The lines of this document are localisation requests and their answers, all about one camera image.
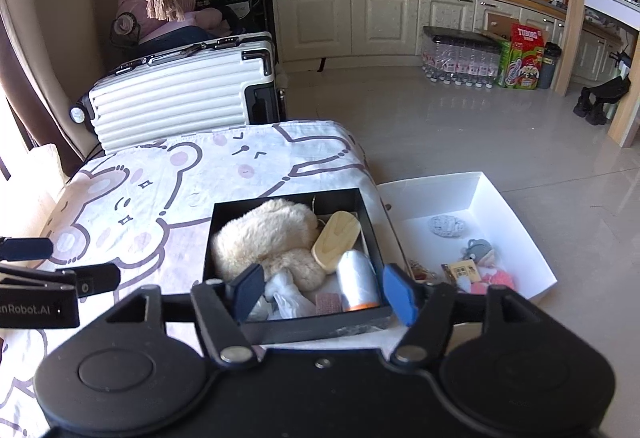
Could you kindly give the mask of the cream fluffy plush toy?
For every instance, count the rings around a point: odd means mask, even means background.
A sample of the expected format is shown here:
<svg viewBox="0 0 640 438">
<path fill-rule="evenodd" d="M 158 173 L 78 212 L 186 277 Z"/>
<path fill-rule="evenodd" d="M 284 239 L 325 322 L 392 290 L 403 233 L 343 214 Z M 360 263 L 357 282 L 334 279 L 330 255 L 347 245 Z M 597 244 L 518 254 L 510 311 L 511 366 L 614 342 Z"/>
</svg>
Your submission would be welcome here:
<svg viewBox="0 0 640 438">
<path fill-rule="evenodd" d="M 258 264 L 264 278 L 288 269 L 300 291 L 321 287 L 326 273 L 311 255 L 320 235 L 318 217 L 309 206 L 272 199 L 229 221 L 210 239 L 214 275 L 231 281 Z"/>
</svg>

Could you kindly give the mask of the pink bandage tape roll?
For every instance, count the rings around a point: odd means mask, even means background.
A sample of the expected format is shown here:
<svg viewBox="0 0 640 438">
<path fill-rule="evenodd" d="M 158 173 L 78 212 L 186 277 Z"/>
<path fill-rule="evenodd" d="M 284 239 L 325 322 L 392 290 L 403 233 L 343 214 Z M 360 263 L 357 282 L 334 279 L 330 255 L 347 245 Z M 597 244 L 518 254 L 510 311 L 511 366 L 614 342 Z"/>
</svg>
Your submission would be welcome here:
<svg viewBox="0 0 640 438">
<path fill-rule="evenodd" d="M 343 311 L 342 296 L 337 293 L 321 292 L 314 295 L 314 306 L 317 316 L 341 314 Z"/>
</svg>

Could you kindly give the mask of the wooden oval block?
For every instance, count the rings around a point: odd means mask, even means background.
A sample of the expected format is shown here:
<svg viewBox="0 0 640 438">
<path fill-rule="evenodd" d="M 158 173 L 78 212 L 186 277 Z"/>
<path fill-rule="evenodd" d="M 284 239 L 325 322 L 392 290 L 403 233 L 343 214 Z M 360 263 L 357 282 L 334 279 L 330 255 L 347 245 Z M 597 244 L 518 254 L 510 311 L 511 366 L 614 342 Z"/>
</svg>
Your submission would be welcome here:
<svg viewBox="0 0 640 438">
<path fill-rule="evenodd" d="M 360 231 L 360 222 L 351 213 L 338 211 L 331 215 L 311 247 L 312 257 L 325 273 L 335 273 L 342 255 L 354 247 Z"/>
</svg>

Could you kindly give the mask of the black cardboard box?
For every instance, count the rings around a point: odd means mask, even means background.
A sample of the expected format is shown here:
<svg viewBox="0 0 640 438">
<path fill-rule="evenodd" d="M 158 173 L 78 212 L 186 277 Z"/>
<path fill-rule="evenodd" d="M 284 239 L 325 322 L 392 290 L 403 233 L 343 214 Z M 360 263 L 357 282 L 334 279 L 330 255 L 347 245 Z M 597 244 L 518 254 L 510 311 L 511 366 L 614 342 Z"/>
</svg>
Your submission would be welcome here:
<svg viewBox="0 0 640 438">
<path fill-rule="evenodd" d="M 312 257 L 311 247 L 320 235 L 320 219 L 338 211 L 351 213 L 360 222 L 364 249 L 371 258 L 375 279 L 380 280 L 382 254 L 357 188 L 215 204 L 204 277 L 228 282 L 258 264 L 266 280 L 285 270 L 304 294 L 317 291 L 326 284 L 329 273 Z M 392 308 L 383 301 L 378 307 L 352 313 L 245 321 L 241 330 L 254 345 L 274 345 L 371 333 L 391 324 Z"/>
</svg>

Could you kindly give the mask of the small beige card box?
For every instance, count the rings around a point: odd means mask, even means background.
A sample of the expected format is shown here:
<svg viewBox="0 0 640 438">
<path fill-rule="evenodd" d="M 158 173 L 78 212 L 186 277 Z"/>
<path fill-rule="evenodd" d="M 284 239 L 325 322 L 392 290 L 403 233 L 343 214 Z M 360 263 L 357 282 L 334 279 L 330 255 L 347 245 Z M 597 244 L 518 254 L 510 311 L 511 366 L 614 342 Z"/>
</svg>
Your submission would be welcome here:
<svg viewBox="0 0 640 438">
<path fill-rule="evenodd" d="M 469 279 L 471 283 L 482 281 L 482 277 L 472 259 L 442 264 L 442 272 L 451 284 L 456 284 L 460 278 Z"/>
</svg>

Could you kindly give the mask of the pink plush toy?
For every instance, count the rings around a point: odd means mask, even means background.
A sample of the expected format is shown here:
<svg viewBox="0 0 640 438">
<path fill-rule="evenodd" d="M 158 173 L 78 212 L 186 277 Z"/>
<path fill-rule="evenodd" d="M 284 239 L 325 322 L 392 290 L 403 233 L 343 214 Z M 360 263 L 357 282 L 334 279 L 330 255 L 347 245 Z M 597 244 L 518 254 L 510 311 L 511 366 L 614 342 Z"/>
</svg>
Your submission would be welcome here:
<svg viewBox="0 0 640 438">
<path fill-rule="evenodd" d="M 491 285 L 501 285 L 515 290 L 513 277 L 503 269 L 480 267 L 477 271 L 480 275 L 480 280 L 471 283 L 472 294 L 484 295 Z"/>
</svg>

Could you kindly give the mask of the grey stone ball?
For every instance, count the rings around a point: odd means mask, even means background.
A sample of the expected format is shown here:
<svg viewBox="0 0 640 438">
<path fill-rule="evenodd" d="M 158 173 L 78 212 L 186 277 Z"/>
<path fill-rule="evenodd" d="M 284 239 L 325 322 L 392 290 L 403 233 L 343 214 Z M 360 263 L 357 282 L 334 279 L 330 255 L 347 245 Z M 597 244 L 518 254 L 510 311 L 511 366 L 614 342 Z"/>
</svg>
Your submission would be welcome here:
<svg viewBox="0 0 640 438">
<path fill-rule="evenodd" d="M 436 215 L 428 220 L 428 229 L 441 238 L 460 238 L 465 233 L 465 221 L 457 216 Z"/>
</svg>

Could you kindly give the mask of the white cardboard box lid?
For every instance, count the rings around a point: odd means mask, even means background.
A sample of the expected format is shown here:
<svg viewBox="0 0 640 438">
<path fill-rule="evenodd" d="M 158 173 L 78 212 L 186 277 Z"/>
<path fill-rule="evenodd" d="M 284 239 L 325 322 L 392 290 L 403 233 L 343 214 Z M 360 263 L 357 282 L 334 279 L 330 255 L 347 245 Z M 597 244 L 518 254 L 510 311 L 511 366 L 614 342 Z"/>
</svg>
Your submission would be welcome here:
<svg viewBox="0 0 640 438">
<path fill-rule="evenodd" d="M 404 257 L 442 278 L 442 267 L 461 261 L 470 242 L 487 242 L 496 265 L 512 277 L 526 299 L 540 299 L 556 276 L 521 221 L 482 172 L 391 181 L 378 186 Z M 430 229 L 436 216 L 464 222 L 457 238 Z"/>
</svg>

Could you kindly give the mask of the cartoon bear bed sheet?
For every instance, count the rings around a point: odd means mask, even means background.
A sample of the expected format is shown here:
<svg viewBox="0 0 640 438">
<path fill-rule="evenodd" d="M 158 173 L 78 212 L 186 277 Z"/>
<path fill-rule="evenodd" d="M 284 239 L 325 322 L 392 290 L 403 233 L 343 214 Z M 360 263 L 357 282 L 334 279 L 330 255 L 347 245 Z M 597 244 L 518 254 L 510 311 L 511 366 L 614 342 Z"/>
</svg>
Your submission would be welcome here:
<svg viewBox="0 0 640 438">
<path fill-rule="evenodd" d="M 89 297 L 89 323 L 144 284 L 166 293 L 201 279 L 218 203 L 333 189 L 358 189 L 382 257 L 404 259 L 368 170 L 346 128 L 333 121 L 290 121 L 171 137 L 88 162 L 40 218 L 50 239 L 44 267 L 114 263 L 116 292 Z"/>
</svg>

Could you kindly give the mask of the brown curtain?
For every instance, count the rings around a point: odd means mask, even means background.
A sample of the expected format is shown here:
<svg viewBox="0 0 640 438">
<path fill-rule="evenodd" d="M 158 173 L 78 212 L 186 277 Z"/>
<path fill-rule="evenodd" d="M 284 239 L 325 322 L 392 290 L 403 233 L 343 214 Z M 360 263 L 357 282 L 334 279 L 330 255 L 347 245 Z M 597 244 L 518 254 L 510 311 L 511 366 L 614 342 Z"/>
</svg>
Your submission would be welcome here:
<svg viewBox="0 0 640 438">
<path fill-rule="evenodd" d="M 28 135 L 29 143 L 32 146 L 55 143 L 50 115 L 18 62 L 4 26 L 1 26 L 1 85 L 15 117 L 20 120 L 21 133 Z"/>
</svg>

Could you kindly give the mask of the cream ribbed suitcase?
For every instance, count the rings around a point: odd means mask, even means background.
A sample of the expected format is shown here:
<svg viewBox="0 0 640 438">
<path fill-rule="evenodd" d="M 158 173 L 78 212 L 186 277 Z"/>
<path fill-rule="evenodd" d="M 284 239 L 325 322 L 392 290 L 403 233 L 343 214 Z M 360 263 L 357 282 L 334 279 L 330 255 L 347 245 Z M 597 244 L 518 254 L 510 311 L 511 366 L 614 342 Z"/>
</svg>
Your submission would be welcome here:
<svg viewBox="0 0 640 438">
<path fill-rule="evenodd" d="M 70 118 L 107 153 L 174 136 L 281 122 L 268 32 L 200 41 L 130 60 L 96 82 Z"/>
</svg>

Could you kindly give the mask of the pack of water bottles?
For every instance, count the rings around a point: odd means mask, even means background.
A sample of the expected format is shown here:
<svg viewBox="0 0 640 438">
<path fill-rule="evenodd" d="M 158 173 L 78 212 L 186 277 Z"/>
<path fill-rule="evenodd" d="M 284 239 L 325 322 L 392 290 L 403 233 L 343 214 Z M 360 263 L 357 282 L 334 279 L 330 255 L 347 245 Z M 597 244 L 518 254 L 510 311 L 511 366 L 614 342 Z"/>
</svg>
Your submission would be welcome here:
<svg viewBox="0 0 640 438">
<path fill-rule="evenodd" d="M 475 32 L 424 26 L 421 59 L 432 82 L 491 88 L 498 81 L 501 45 Z"/>
</svg>

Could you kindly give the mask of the pink bag on chair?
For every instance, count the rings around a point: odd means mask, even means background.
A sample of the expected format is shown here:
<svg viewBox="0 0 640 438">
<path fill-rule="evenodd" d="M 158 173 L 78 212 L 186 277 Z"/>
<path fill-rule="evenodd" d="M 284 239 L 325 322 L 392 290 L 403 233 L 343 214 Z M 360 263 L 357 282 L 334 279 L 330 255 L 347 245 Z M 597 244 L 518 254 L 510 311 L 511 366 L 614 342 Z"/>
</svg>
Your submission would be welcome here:
<svg viewBox="0 0 640 438">
<path fill-rule="evenodd" d="M 152 0 L 117 0 L 111 24 L 114 44 L 148 48 L 155 42 L 175 44 L 172 38 L 215 39 L 232 32 L 224 13 L 215 7 L 196 9 L 196 0 L 169 0 L 168 9 Z"/>
</svg>

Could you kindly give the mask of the red green snack box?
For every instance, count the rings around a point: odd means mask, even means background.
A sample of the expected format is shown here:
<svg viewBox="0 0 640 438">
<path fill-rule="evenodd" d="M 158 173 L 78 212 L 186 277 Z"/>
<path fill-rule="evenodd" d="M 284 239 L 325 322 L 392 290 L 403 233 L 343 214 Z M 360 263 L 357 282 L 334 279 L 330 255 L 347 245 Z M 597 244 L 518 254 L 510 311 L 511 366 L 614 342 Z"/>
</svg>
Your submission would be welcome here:
<svg viewBox="0 0 640 438">
<path fill-rule="evenodd" d="M 537 27 L 511 24 L 509 37 L 501 43 L 499 84 L 506 88 L 534 90 L 538 86 L 544 35 Z"/>
</svg>

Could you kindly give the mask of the cream kitchen cabinets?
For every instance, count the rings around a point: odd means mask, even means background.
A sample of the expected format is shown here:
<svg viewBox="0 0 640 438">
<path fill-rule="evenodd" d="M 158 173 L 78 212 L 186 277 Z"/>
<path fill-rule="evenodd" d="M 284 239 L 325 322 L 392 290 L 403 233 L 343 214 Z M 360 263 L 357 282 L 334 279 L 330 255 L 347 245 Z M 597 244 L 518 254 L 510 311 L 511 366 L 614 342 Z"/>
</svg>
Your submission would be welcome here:
<svg viewBox="0 0 640 438">
<path fill-rule="evenodd" d="M 416 66 L 426 26 L 482 32 L 510 21 L 563 45 L 567 12 L 541 0 L 272 0 L 288 71 Z"/>
</svg>

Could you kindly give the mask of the wooden table leg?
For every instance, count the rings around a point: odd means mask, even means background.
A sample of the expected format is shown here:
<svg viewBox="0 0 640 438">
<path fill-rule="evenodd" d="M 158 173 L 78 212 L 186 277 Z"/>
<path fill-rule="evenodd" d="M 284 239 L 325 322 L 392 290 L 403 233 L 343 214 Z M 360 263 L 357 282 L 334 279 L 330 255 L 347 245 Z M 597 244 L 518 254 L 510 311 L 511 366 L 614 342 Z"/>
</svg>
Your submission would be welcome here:
<svg viewBox="0 0 640 438">
<path fill-rule="evenodd" d="M 564 97 L 570 85 L 585 17 L 585 0 L 568 0 L 562 55 L 556 65 L 552 90 Z"/>
</svg>

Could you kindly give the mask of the grey plush keychain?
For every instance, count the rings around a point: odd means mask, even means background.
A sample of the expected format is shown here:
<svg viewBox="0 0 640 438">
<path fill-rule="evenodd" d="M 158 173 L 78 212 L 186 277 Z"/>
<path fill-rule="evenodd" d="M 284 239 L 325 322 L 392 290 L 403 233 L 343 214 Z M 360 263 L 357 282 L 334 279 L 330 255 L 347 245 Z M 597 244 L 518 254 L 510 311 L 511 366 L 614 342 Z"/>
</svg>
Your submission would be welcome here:
<svg viewBox="0 0 640 438">
<path fill-rule="evenodd" d="M 462 259 L 464 261 L 473 261 L 475 265 L 480 267 L 497 267 L 496 251 L 484 239 L 469 239 L 468 246 L 463 250 Z"/>
</svg>

